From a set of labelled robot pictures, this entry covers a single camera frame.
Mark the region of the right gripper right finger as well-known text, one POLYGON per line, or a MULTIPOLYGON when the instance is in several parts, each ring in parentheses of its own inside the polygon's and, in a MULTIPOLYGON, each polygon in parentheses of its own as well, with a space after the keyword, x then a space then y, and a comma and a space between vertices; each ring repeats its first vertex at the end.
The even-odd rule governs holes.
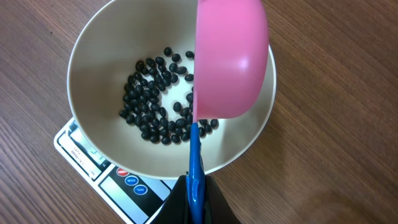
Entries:
POLYGON ((241 224, 216 181, 206 176, 204 224, 241 224))

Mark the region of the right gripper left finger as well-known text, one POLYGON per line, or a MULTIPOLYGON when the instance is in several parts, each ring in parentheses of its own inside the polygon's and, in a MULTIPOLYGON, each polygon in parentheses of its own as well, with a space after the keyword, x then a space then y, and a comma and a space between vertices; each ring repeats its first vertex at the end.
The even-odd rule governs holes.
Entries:
POLYGON ((152 224, 189 224, 190 211, 187 200, 186 176, 178 178, 159 214, 152 224))

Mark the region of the pink scoop blue handle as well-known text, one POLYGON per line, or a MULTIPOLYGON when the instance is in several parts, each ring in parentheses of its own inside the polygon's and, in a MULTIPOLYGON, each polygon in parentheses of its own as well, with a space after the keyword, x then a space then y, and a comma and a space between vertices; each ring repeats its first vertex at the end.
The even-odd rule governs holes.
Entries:
POLYGON ((235 118, 253 106, 266 74, 268 48, 267 15, 260 0, 198 1, 186 178, 193 223, 203 222, 205 207, 198 120, 235 118))

